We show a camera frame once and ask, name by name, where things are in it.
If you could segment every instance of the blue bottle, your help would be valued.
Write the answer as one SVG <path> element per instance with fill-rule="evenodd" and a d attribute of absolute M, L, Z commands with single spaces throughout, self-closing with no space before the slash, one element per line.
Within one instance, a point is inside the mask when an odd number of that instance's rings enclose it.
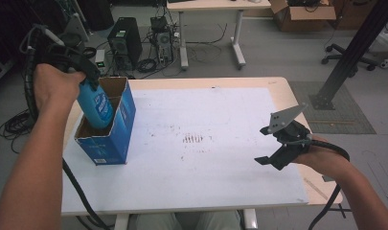
<path fill-rule="evenodd" d="M 100 85 L 94 91 L 88 80 L 81 83 L 78 103 L 89 124 L 94 128 L 105 128 L 113 119 L 113 107 Z"/>

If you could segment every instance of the human arm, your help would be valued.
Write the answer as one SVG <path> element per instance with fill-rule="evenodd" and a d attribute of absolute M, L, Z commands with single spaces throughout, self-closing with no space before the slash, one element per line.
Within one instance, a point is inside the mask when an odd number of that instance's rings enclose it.
<path fill-rule="evenodd" d="M 48 64 L 34 71 L 39 110 L 0 199 L 0 229 L 59 229 L 63 136 L 84 74 L 64 74 Z"/>
<path fill-rule="evenodd" d="M 319 137 L 314 139 L 326 141 Z M 312 146 L 294 162 L 336 181 L 349 201 L 358 229 L 388 229 L 388 209 L 368 179 L 343 156 L 331 149 Z"/>

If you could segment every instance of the floor mat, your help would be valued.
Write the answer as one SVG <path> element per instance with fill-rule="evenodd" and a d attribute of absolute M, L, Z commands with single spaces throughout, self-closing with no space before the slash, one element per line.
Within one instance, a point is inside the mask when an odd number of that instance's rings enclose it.
<path fill-rule="evenodd" d="M 358 104 L 342 85 L 331 101 L 335 110 L 316 110 L 309 95 L 316 95 L 322 88 L 321 81 L 290 81 L 289 85 L 298 103 L 308 103 L 304 115 L 314 133 L 376 134 Z"/>

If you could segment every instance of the blue cardboard box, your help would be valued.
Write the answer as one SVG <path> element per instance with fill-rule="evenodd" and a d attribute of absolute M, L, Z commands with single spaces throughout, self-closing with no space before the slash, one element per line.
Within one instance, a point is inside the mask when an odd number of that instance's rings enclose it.
<path fill-rule="evenodd" d="M 75 140 L 96 165 L 124 164 L 136 113 L 133 96 L 127 78 L 102 78 L 100 85 L 116 110 L 113 121 L 95 129 L 83 116 Z"/>

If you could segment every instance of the bottle label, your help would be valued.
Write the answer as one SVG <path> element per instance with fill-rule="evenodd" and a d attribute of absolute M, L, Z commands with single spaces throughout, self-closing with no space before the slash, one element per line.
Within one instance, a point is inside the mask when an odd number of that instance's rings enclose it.
<path fill-rule="evenodd" d="M 99 116 L 103 121 L 107 121 L 111 119 L 111 109 L 110 107 L 110 101 L 107 98 L 106 94 L 100 93 L 95 97 L 95 104 L 96 104 L 96 111 L 98 112 Z"/>

